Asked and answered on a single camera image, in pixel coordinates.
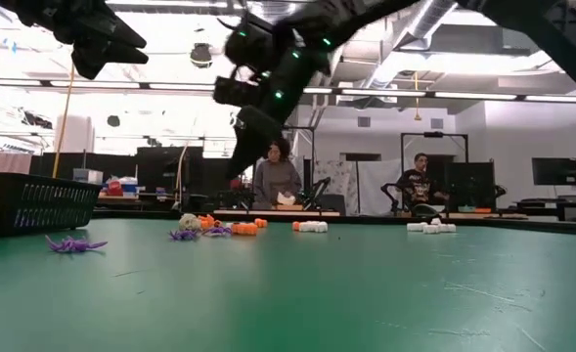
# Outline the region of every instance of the white toy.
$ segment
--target white toy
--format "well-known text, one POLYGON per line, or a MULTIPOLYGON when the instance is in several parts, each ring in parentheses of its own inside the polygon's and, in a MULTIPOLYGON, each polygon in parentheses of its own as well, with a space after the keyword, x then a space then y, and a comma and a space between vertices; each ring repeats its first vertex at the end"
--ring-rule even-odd
POLYGON ((425 234, 439 234, 440 230, 437 225, 425 225, 422 232, 425 234))
POLYGON ((305 221, 298 224, 299 232, 324 233, 329 230, 329 225, 324 221, 305 221))
POLYGON ((183 214, 179 220, 179 231, 185 230, 201 230, 202 225, 200 219, 194 214, 183 214))
POLYGON ((457 227, 453 224, 442 224, 442 220, 435 218, 430 224, 407 224, 408 232, 422 232, 424 234, 456 233, 457 227))

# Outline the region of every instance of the black t-shirt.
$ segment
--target black t-shirt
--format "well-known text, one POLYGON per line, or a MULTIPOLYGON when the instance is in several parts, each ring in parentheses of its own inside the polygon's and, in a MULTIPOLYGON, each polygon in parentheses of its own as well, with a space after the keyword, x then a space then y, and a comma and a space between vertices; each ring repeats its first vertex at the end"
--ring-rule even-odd
POLYGON ((411 195, 410 203, 412 205, 429 203, 429 200, 436 192, 431 180, 423 172, 419 172, 416 169, 405 171, 396 184, 405 191, 404 197, 407 194, 411 195))

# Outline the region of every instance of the purple toy octopus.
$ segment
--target purple toy octopus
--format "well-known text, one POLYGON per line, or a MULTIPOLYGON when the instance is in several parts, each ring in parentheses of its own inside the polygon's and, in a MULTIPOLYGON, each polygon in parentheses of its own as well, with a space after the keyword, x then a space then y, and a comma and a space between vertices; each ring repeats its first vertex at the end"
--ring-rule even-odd
POLYGON ((213 238, 215 237, 229 238, 232 235, 231 229, 226 227, 214 227, 206 230, 202 234, 207 237, 213 237, 213 238))
POLYGON ((107 242, 89 243, 85 238, 82 240, 75 240, 70 236, 65 238, 61 243, 53 242, 48 236, 45 236, 45 238, 46 242, 49 244, 49 248, 58 253, 82 253, 107 244, 107 242))
POLYGON ((196 231, 192 230, 170 231, 169 235, 170 238, 172 238, 175 241, 195 241, 199 239, 199 234, 196 231))

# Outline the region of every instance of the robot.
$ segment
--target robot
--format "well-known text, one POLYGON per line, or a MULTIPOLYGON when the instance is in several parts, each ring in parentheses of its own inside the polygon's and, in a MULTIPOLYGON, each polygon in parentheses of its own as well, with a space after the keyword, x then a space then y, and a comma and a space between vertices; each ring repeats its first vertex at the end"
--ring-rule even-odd
MULTIPOLYGON (((218 77, 213 98, 241 107, 234 128, 238 142, 227 178, 244 172, 266 151, 316 72, 330 73, 329 53, 368 23, 420 0, 315 0, 269 24, 245 13, 225 45, 236 65, 218 77), (253 75, 236 79, 239 67, 253 75)), ((498 25, 527 34, 576 82, 576 10, 566 0, 456 0, 498 25)), ((146 41, 104 0, 0 0, 25 25, 38 24, 72 44, 77 71, 94 79, 106 63, 145 64, 146 41)))

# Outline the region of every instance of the black plastic basket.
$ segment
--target black plastic basket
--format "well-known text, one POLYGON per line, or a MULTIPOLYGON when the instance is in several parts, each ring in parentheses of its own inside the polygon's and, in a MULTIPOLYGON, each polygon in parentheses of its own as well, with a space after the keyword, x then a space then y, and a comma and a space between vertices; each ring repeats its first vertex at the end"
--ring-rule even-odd
POLYGON ((0 172, 0 236, 87 225, 101 186, 0 172))

